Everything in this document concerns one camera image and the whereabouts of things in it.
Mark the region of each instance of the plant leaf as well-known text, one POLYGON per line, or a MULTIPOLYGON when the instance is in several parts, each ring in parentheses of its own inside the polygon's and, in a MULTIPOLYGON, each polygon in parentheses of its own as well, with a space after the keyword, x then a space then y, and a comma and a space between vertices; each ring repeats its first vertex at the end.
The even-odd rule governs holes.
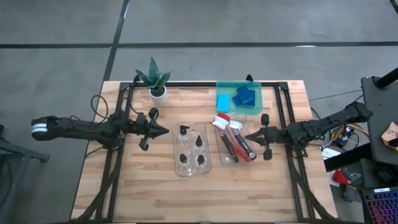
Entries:
POLYGON ((156 84, 155 84, 156 89, 160 89, 162 86, 164 86, 164 85, 167 83, 167 81, 168 81, 169 78, 170 78, 170 74, 171 74, 171 72, 166 72, 166 73, 164 73, 164 74, 162 75, 162 77, 160 77, 160 78, 158 79, 158 81, 157 81, 156 84))
POLYGON ((154 82, 156 82, 159 78, 159 69, 157 68, 156 62, 153 57, 150 58, 149 78, 154 82))
POLYGON ((148 88, 150 88, 150 86, 154 85, 152 80, 147 75, 145 75, 142 71, 136 69, 136 72, 137 72, 139 79, 141 79, 141 81, 143 81, 145 83, 145 85, 148 86, 148 88))

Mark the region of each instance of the clear plastic bag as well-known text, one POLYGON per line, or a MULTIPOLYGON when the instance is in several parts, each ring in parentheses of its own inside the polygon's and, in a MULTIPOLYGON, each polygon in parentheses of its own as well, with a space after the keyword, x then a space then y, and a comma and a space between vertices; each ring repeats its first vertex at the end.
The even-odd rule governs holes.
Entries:
POLYGON ((181 123, 173 127, 175 173, 180 177, 206 174, 211 160, 205 123, 181 123))
POLYGON ((252 150, 251 141, 244 139, 249 134, 247 119, 245 115, 231 115, 230 121, 241 123, 240 130, 228 125, 226 129, 216 129, 216 139, 221 161, 224 164, 235 164, 237 162, 250 162, 256 159, 257 155, 252 150))

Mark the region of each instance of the wooden table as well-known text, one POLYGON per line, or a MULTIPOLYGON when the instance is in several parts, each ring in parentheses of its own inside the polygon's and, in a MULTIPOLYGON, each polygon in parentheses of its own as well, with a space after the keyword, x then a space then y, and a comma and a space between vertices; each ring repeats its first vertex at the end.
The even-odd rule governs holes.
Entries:
MULTIPOLYGON (((288 81, 288 84, 296 121, 312 119, 303 81, 288 81)), ((110 112, 114 111, 118 90, 119 82, 104 82, 101 95, 108 102, 110 112)), ((169 128, 170 133, 150 140, 147 152, 138 146, 140 136, 127 135, 114 222, 297 221, 285 149, 281 144, 271 144, 274 154, 271 161, 263 161, 264 148, 254 144, 254 150, 259 153, 255 161, 224 165, 218 154, 215 130, 209 124, 207 135, 213 169, 196 177, 177 176, 171 129, 181 122, 211 121, 216 113, 215 88, 168 87, 167 92, 168 101, 157 107, 160 113, 157 122, 169 128)), ((269 114, 270 126, 280 128, 274 89, 263 87, 262 99, 263 113, 269 114)), ((148 89, 135 88, 132 105, 136 111, 147 114, 154 106, 148 89)), ((99 103, 98 112, 105 114, 104 103, 99 103)), ((260 114, 248 117, 251 133, 261 127, 260 117, 260 114)), ((87 152, 98 147, 97 142, 90 142, 87 152)), ((305 159, 305 167, 310 188, 328 212, 336 217, 320 149, 311 146, 307 151, 309 157, 305 159)), ((98 193, 105 157, 106 151, 100 150, 85 160, 72 218, 81 215, 98 193)), ((302 192, 300 198, 305 210, 302 192)), ((107 211, 108 203, 105 204, 104 211, 107 211)))

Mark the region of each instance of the concrete floor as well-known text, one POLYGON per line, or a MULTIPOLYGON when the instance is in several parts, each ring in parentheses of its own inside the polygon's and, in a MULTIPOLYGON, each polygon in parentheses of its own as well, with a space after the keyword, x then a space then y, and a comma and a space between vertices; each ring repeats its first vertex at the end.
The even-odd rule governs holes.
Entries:
MULTIPOLYGON (((123 0, 0 1, 0 44, 111 43, 123 0)), ((398 15, 388 0, 130 0, 120 43, 398 41, 398 15)), ((31 162, 13 223, 68 220, 86 141, 30 137, 30 120, 90 120, 110 49, 0 49, 0 123, 5 137, 51 154, 31 162)), ((397 66, 398 47, 119 49, 110 80, 132 80, 153 56, 172 80, 304 80, 315 99, 360 89, 363 76, 397 66)), ((311 101, 321 116, 360 92, 311 101)), ((343 220, 361 221, 358 203, 335 202, 343 220)))

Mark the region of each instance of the keyboard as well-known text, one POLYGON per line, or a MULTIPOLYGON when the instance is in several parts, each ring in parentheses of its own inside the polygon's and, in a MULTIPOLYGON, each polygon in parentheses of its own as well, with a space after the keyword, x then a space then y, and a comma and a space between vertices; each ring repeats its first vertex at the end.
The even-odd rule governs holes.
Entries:
POLYGON ((398 187, 360 190, 359 194, 363 201, 365 218, 368 219, 366 221, 398 224, 398 187))

